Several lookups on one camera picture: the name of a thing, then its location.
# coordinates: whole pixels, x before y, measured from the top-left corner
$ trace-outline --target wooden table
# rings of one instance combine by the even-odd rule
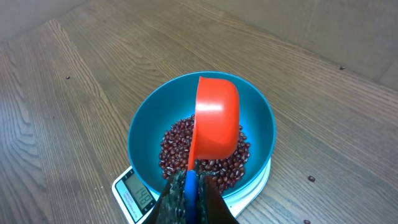
[[[339,67],[196,0],[88,1],[1,44],[0,223],[125,223],[130,120],[199,70],[249,80],[277,121],[239,222],[397,223],[398,93]]]

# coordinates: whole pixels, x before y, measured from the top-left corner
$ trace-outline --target digital display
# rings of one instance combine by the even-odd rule
[[[138,179],[136,174],[133,174],[125,180],[124,184],[129,188],[132,197],[134,197],[141,210],[143,210],[153,200],[149,191]]]

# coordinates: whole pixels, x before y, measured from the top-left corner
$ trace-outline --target white scale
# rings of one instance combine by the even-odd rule
[[[239,192],[224,197],[236,218],[263,190],[271,171],[271,159],[262,172]],[[141,224],[148,217],[159,195],[149,190],[129,167],[112,184],[112,193],[130,224]]]

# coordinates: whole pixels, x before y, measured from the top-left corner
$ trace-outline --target blue bowl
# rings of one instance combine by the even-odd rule
[[[195,72],[174,78],[151,93],[134,115],[127,152],[130,163],[140,180],[160,194],[166,184],[159,167],[160,142],[166,130],[179,119],[195,112],[199,77],[223,78],[235,84],[239,91],[239,123],[251,143],[250,157],[245,163],[245,175],[223,197],[234,194],[250,184],[266,166],[274,149],[276,126],[271,107],[252,84],[223,72]]]

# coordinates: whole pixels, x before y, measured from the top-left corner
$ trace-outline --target measuring cup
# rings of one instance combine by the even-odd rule
[[[197,180],[195,159],[225,159],[236,149],[239,137],[239,94],[227,80],[199,78],[195,124],[188,159],[184,197],[186,220],[195,223]]]

